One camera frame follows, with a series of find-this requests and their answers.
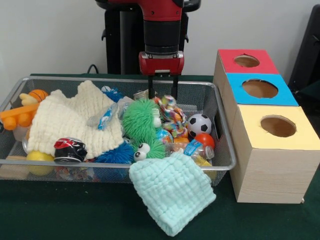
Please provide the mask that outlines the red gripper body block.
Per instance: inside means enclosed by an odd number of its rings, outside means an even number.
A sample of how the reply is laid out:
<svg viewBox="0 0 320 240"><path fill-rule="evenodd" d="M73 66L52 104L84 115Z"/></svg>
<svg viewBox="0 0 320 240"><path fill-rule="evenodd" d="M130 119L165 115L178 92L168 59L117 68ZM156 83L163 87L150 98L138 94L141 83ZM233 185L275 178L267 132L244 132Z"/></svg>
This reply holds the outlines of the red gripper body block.
<svg viewBox="0 0 320 240"><path fill-rule="evenodd" d="M139 53L140 71L145 76L155 74L180 75L184 67L184 53L178 51L173 55L154 55L144 51Z"/></svg>

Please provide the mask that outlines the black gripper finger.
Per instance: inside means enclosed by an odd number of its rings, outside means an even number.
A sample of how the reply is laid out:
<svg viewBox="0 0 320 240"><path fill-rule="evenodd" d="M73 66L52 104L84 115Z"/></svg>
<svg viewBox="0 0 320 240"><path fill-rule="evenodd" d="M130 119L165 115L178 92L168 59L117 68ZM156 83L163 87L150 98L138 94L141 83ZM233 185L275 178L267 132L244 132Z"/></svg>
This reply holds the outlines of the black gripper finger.
<svg viewBox="0 0 320 240"><path fill-rule="evenodd" d="M177 98L177 95L178 95L178 82L179 82L179 75L172 75L171 96L173 98Z"/></svg>
<svg viewBox="0 0 320 240"><path fill-rule="evenodd" d="M154 75L148 76L148 98L153 99L155 97L155 89L153 87Z"/></svg>

